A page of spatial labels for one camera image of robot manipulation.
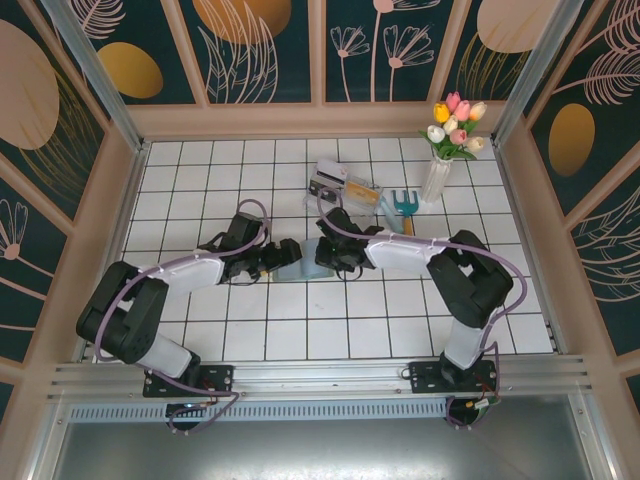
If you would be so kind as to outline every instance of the wallpaper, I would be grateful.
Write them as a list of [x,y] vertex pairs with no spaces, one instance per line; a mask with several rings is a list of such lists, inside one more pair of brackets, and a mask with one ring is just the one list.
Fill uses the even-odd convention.
[[582,24],[584,17],[587,15],[587,13],[589,13],[589,9],[593,6],[593,2],[594,0],[584,0],[584,3],[580,7],[580,11],[578,12],[578,15],[575,21],[573,21],[570,25],[567,25],[567,29],[569,30],[569,33],[565,36],[562,44],[560,45],[560,48],[558,49],[555,56],[553,57],[553,60],[549,64],[549,67],[547,67],[547,70],[545,71],[544,75],[538,82],[538,86],[536,87],[534,92],[531,94],[531,97],[529,98],[527,105],[524,107],[525,117],[529,115],[529,112],[538,101],[538,97],[540,97],[542,90],[546,86],[547,77],[549,77],[551,75],[551,72],[553,72],[558,66],[558,63],[562,59],[564,52],[567,50],[567,47],[571,43],[571,40],[575,36],[577,30],[580,28],[580,25]]
[[629,387],[633,401],[638,409],[638,414],[640,414],[640,375],[628,377],[627,386]]
[[444,94],[506,100],[557,2],[472,0]]
[[124,103],[195,103],[160,1],[69,0],[69,6]]
[[13,392],[13,385],[9,383],[0,382],[0,425],[2,425],[2,419],[4,418],[4,412],[9,405],[9,399]]
[[180,0],[209,102],[311,101],[307,0]]
[[16,0],[0,45],[0,154],[73,219],[104,131]]
[[66,239],[0,179],[0,357],[24,360]]
[[326,101],[424,101],[453,3],[327,1]]
[[531,128],[565,214],[640,140],[640,2],[615,0]]
[[616,353],[640,348],[640,169],[571,235]]

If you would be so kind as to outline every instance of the white tulip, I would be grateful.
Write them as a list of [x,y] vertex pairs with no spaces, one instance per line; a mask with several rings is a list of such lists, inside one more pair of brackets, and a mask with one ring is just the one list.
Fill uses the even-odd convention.
[[442,126],[442,128],[444,129],[444,133],[446,133],[447,135],[450,135],[451,132],[453,132],[456,128],[458,128],[458,117],[456,117],[455,115],[451,115],[449,117],[449,120],[444,122],[444,125]]
[[482,137],[472,137],[467,140],[465,146],[469,149],[471,153],[479,152],[484,148],[484,138]]
[[444,130],[437,125],[429,125],[427,128],[427,137],[433,143],[440,143],[444,140]]

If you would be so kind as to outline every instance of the small garden tool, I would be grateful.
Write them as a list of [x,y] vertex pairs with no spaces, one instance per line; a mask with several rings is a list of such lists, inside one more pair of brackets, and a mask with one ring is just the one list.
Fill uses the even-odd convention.
[[393,205],[396,207],[398,213],[401,213],[404,217],[404,234],[405,235],[413,235],[413,226],[411,224],[411,215],[418,211],[420,208],[420,200],[418,199],[418,192],[413,192],[413,202],[411,201],[411,197],[409,192],[404,190],[402,193],[403,199],[402,201],[398,201],[396,197],[396,191],[393,192]]

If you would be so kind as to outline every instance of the gray floor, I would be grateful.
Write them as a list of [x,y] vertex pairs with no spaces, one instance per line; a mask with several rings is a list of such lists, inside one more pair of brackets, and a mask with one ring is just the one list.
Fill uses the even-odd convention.
[[158,424],[76,424],[57,480],[591,478],[564,398],[507,399],[472,432],[442,419],[227,422],[193,437]]

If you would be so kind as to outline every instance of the tulip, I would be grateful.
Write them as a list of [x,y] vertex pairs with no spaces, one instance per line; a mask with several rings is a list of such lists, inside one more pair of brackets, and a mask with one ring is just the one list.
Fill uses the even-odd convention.
[[487,111],[487,104],[484,102],[478,102],[473,107],[471,107],[471,111],[469,112],[469,119],[472,122],[477,122],[484,116],[484,112]]
[[450,112],[455,111],[459,103],[460,103],[460,94],[458,92],[447,94],[447,107],[449,107]]
[[465,146],[471,153],[479,152],[484,148],[484,138],[482,137],[470,138],[469,140],[467,140],[467,143],[465,144]]
[[433,107],[433,118],[436,119],[438,123],[444,123],[449,119],[449,109],[444,103],[436,103]]
[[444,122],[442,128],[444,129],[444,133],[446,133],[447,135],[451,135],[451,132],[458,128],[458,117],[456,117],[455,115],[451,115],[449,117],[449,120]]
[[444,130],[436,125],[429,125],[427,128],[427,137],[433,143],[440,143],[444,140]]
[[451,135],[449,135],[449,139],[454,145],[462,145],[467,140],[467,132],[462,130],[461,128],[458,128],[451,132]]
[[456,110],[453,112],[456,117],[458,117],[459,122],[466,122],[469,118],[469,113],[471,112],[471,105],[468,100],[461,101]]

